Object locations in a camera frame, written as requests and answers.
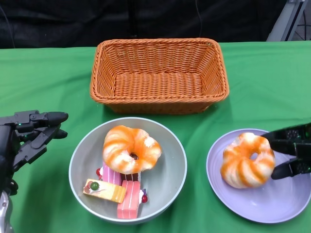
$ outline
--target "wicker basket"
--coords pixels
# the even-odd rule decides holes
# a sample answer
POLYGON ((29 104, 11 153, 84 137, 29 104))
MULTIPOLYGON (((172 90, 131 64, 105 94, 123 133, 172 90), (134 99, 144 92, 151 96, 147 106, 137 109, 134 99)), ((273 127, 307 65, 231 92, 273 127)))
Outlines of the wicker basket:
POLYGON ((228 94, 213 40, 108 40, 97 47, 90 95, 116 113, 199 113, 228 94))

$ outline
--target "orange swirl donut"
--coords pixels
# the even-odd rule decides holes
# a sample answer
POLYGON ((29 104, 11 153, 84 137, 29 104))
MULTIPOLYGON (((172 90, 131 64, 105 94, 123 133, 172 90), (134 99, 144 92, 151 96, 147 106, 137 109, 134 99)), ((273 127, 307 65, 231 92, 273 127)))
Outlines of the orange swirl donut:
POLYGON ((266 138, 242 133, 224 150, 221 176, 235 188, 258 187, 269 179, 275 165, 274 153, 266 138), (251 160, 254 153, 258 156, 251 160))
POLYGON ((161 153, 158 142, 146 131, 119 125, 106 135, 103 160, 112 170, 127 175, 152 169, 161 153))

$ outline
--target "green table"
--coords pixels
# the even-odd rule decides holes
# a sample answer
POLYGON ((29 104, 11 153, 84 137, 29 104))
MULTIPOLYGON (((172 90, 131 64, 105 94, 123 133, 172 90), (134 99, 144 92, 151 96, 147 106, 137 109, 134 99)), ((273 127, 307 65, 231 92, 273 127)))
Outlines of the green table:
POLYGON ((146 116, 170 128, 183 144, 188 174, 172 206, 139 226, 107 223, 74 198, 68 180, 71 155, 93 128, 123 117, 89 96, 95 48, 0 50, 1 116, 38 109, 64 111, 66 139, 53 140, 48 152, 14 176, 11 223, 16 233, 261 233, 310 232, 311 206, 276 225, 245 220, 216 197, 206 175, 211 145, 224 133, 241 128, 275 130, 311 121, 311 42, 221 44, 230 95, 205 113, 146 116))

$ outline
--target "lavender plate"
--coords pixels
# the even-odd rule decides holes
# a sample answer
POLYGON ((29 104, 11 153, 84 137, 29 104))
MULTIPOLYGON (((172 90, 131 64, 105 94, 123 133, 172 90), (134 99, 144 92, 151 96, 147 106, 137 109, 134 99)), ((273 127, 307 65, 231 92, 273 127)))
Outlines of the lavender plate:
MULTIPOLYGON (((223 151, 239 134, 266 133, 257 129, 242 129, 220 137, 207 155, 206 170, 210 185, 219 199, 236 214, 260 223, 279 223, 300 214, 310 201, 311 175, 300 174, 281 180, 269 179, 258 188, 236 189, 229 186, 220 175, 223 151)), ((276 165, 292 156, 275 152, 276 165)))

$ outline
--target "black background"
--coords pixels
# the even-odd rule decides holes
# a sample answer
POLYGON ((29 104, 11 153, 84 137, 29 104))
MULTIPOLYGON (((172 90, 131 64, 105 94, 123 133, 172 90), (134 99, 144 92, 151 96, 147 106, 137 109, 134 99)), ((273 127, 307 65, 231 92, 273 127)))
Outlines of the black background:
MULTIPOLYGON (((17 48, 96 46, 131 38, 127 0, 0 0, 17 48)), ((198 37, 195 0, 135 0, 138 38, 198 37)), ((265 41, 286 0, 197 0, 202 37, 265 41)), ((0 12, 0 48, 12 48, 0 12)))

